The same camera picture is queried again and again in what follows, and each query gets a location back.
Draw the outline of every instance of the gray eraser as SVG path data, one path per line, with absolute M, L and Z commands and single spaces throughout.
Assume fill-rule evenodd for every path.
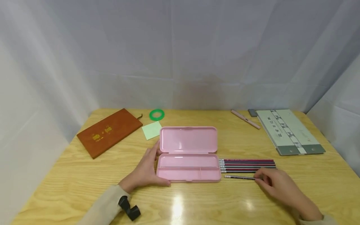
M 257 117 L 257 112 L 254 109 L 248 109 L 251 117 Z

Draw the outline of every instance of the sticky note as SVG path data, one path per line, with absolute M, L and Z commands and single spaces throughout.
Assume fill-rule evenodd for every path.
M 142 127 L 146 140 L 160 135 L 161 124 L 159 121 Z

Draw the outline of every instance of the wood grain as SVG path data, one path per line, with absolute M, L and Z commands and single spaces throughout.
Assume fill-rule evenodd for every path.
M 118 109 L 95 110 L 80 131 Z M 143 114 L 147 109 L 130 109 Z M 260 125 L 257 118 L 246 117 Z M 230 111 L 165 110 L 162 126 L 214 126 L 218 130 L 219 158 L 272 158 L 326 214 L 339 224 L 360 221 L 360 179 L 307 116 L 295 115 L 323 145 L 326 153 L 279 156 L 262 128 L 257 130 Z M 13 225 L 76 224 L 92 203 L 130 173 L 145 150 L 158 138 L 146 141 L 141 129 L 93 160 L 75 137 L 13 221 Z M 141 217 L 131 222 L 120 213 L 112 224 L 294 224 L 289 211 L 273 201 L 253 181 L 222 179 L 219 183 L 173 183 L 170 188 L 135 190 L 131 201 Z

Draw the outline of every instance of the green tape roll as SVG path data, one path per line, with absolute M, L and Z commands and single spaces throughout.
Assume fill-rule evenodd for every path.
M 160 113 L 160 116 L 159 116 L 159 117 L 154 117 L 154 116 L 153 116 L 154 113 Z M 150 112 L 150 114 L 149 114 L 150 119 L 153 120 L 153 121 L 162 120 L 162 119 L 164 118 L 164 116 L 165 116 L 165 113 L 164 113 L 164 111 L 161 110 L 161 109 L 154 109 L 154 110 L 152 110 L 152 111 Z

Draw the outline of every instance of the brown notebook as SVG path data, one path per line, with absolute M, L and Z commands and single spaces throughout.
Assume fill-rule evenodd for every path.
M 77 137 L 95 159 L 142 125 L 131 113 L 122 109 L 78 133 Z

